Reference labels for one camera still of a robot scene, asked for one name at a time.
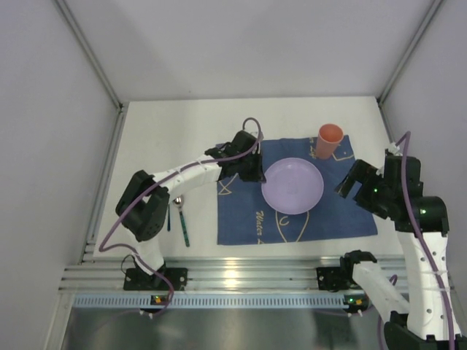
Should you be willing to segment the spoon with teal handle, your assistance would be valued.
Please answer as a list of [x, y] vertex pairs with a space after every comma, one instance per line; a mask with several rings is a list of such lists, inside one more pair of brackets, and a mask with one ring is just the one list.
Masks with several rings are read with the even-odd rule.
[[189, 236], [188, 236], [188, 230], [187, 230], [187, 226], [186, 226], [186, 223], [185, 223], [185, 217], [184, 217], [183, 210], [182, 210], [183, 205], [184, 205], [184, 197], [182, 195], [179, 196], [179, 197], [176, 197], [173, 200], [173, 204], [174, 204], [175, 208], [177, 209], [177, 211], [179, 213], [180, 224], [181, 224], [181, 228], [182, 228], [182, 234], [183, 234], [185, 246], [190, 247], [190, 239], [189, 239]]

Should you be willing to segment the blue metal fork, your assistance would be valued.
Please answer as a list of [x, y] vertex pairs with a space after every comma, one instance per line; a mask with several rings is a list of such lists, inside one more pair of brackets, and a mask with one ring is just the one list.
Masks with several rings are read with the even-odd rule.
[[171, 231], [171, 207], [167, 208], [167, 224], [166, 224], [167, 231]]

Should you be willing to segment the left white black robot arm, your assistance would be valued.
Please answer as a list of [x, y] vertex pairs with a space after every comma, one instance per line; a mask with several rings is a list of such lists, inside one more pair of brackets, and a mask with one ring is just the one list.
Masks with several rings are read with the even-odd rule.
[[119, 223], [136, 239], [138, 268], [149, 276], [164, 266], [157, 235], [163, 228], [169, 204], [177, 197], [209, 183], [239, 177], [244, 182], [265, 182], [257, 136], [239, 131], [232, 141], [213, 147], [192, 163], [166, 172], [136, 172], [117, 203]]

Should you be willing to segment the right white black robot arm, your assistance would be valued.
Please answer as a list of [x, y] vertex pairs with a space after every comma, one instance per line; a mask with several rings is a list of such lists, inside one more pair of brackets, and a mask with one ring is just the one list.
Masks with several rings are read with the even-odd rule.
[[395, 225], [406, 266], [408, 298], [387, 279], [376, 257], [355, 250], [340, 259], [346, 284], [360, 287], [378, 311], [389, 349], [465, 349], [450, 296], [446, 262], [449, 221], [442, 199], [424, 196], [420, 161], [387, 153], [383, 171], [356, 160], [335, 191]]

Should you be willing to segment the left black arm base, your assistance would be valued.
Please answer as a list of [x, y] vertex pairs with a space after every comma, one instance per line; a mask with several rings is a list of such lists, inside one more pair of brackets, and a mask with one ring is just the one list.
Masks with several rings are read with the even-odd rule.
[[[187, 268], [162, 267], [162, 275], [171, 283], [174, 291], [184, 289], [188, 282]], [[149, 275], [139, 267], [129, 268], [123, 282], [125, 291], [169, 291], [169, 285], [156, 275]]]

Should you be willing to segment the orange plastic cup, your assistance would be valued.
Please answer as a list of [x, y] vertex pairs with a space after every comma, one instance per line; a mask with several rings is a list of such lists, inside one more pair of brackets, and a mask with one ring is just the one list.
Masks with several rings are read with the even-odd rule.
[[315, 147], [315, 153], [319, 159], [328, 159], [344, 138], [343, 130], [335, 124], [324, 124], [320, 127]]

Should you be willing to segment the purple plastic plate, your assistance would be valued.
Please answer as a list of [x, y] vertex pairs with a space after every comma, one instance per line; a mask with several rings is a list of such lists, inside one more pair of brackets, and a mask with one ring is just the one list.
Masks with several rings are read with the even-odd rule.
[[313, 209], [324, 193], [324, 179], [309, 161], [287, 157], [276, 161], [265, 172], [261, 185], [264, 201], [275, 211], [297, 215]]

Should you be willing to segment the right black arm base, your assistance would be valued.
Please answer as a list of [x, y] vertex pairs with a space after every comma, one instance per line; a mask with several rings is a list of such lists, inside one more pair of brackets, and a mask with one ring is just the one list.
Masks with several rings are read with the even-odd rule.
[[345, 290], [360, 290], [361, 287], [352, 278], [351, 271], [337, 266], [316, 268], [319, 290], [339, 292]]

